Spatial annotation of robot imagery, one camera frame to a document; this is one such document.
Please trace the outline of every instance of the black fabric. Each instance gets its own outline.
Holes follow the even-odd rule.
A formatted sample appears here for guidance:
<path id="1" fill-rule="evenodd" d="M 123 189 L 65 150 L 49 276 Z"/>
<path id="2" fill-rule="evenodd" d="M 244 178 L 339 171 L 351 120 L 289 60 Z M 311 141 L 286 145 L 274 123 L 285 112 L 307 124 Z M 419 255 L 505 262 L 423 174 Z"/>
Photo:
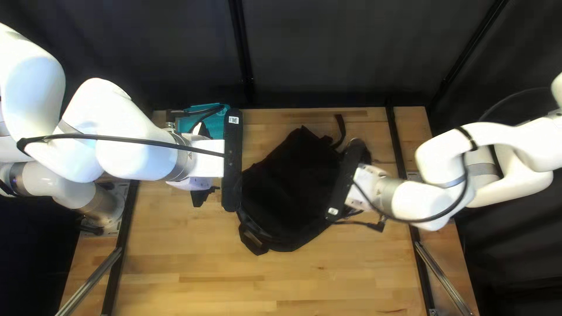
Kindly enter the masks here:
<path id="1" fill-rule="evenodd" d="M 239 230 L 254 254 L 293 251 L 330 225 L 324 211 L 341 155 L 329 140 L 306 127 L 295 129 L 263 161 L 242 173 Z"/>

